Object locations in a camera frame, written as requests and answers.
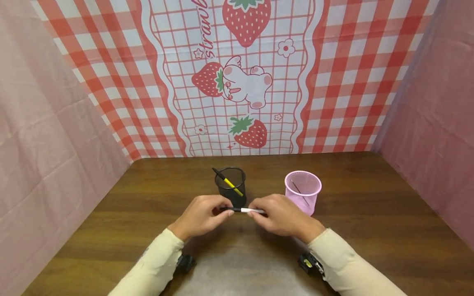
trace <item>red and white checkered fabric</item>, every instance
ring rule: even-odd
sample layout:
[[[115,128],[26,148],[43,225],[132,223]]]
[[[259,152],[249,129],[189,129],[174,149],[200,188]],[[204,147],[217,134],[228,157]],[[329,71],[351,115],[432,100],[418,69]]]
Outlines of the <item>red and white checkered fabric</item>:
[[[370,149],[438,1],[32,4],[137,160]]]

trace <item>black pen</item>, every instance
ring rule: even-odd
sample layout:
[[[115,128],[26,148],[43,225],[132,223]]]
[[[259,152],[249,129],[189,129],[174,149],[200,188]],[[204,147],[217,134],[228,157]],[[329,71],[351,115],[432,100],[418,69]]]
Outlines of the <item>black pen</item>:
[[[259,210],[259,209],[249,209],[248,207],[222,207],[220,210],[227,211],[227,210],[232,210],[234,212],[241,212],[241,213],[248,213],[248,212],[257,212],[259,214],[264,214],[266,215],[266,212],[264,210]]]

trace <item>wavy border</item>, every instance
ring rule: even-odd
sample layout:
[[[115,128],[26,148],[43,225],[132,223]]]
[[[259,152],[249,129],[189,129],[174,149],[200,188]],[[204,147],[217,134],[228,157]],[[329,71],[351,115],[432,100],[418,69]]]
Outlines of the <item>wavy border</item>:
[[[186,147],[184,148],[184,152],[186,156],[192,157],[193,155],[191,154],[190,147],[191,147],[191,142],[187,136],[184,135],[182,131],[182,127],[184,126],[184,120],[182,118],[181,113],[176,109],[174,106],[174,87],[171,84],[170,79],[164,72],[164,50],[161,47],[161,44],[158,42],[158,39],[156,39],[155,35],[151,31],[151,7],[150,7],[150,1],[149,0],[141,0],[142,3],[142,17],[141,17],[141,22],[142,22],[142,28],[145,33],[145,36],[148,38],[148,40],[153,44],[155,47],[158,57],[156,60],[156,70],[158,71],[158,76],[160,76],[161,80],[163,81],[163,84],[165,87],[168,89],[168,97],[166,98],[166,101],[168,102],[168,108],[171,111],[171,113],[178,119],[178,126],[176,127],[176,130],[178,132],[178,135],[181,137],[181,139],[184,141],[186,144]]]
[[[306,66],[304,67],[303,71],[300,73],[300,76],[298,78],[298,84],[300,85],[300,89],[301,89],[301,100],[299,104],[296,106],[295,111],[294,111],[295,120],[296,120],[296,130],[290,138],[291,144],[293,145],[293,150],[291,152],[292,154],[297,154],[300,152],[300,147],[298,146],[296,140],[303,132],[304,124],[301,118],[301,113],[310,99],[310,91],[308,89],[308,86],[306,85],[306,79],[308,78],[308,75],[311,69],[314,67],[314,63],[316,62],[316,47],[313,44],[313,34],[319,22],[321,21],[321,18],[323,15],[324,0],[313,0],[313,6],[314,6],[313,17],[303,35],[303,41],[306,48],[307,59],[306,59]]]

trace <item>wrist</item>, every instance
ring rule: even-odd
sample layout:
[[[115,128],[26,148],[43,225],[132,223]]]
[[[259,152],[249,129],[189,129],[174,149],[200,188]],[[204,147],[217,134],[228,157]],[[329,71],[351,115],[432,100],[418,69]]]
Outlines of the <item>wrist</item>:
[[[309,244],[326,230],[321,222],[312,217],[305,219],[305,221],[301,223],[299,229],[300,232],[298,233],[297,238],[305,244]]]
[[[179,219],[176,220],[174,223],[171,223],[168,226],[168,230],[171,231],[177,238],[179,238],[183,242],[191,238],[188,231],[186,230],[186,227],[184,227],[180,223]]]

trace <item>red strawberry print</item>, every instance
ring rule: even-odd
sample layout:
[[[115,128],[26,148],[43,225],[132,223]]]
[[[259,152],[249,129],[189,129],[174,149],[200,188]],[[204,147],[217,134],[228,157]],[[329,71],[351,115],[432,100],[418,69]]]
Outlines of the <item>red strawberry print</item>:
[[[191,78],[192,83],[210,97],[222,96],[224,82],[222,81],[222,66],[216,62],[207,63],[201,71]]]
[[[267,129],[264,124],[249,116],[241,119],[231,117],[234,126],[230,129],[234,140],[242,146],[250,148],[262,148],[266,144]]]
[[[225,0],[222,6],[224,24],[243,47],[251,46],[260,36],[271,13],[270,0]]]

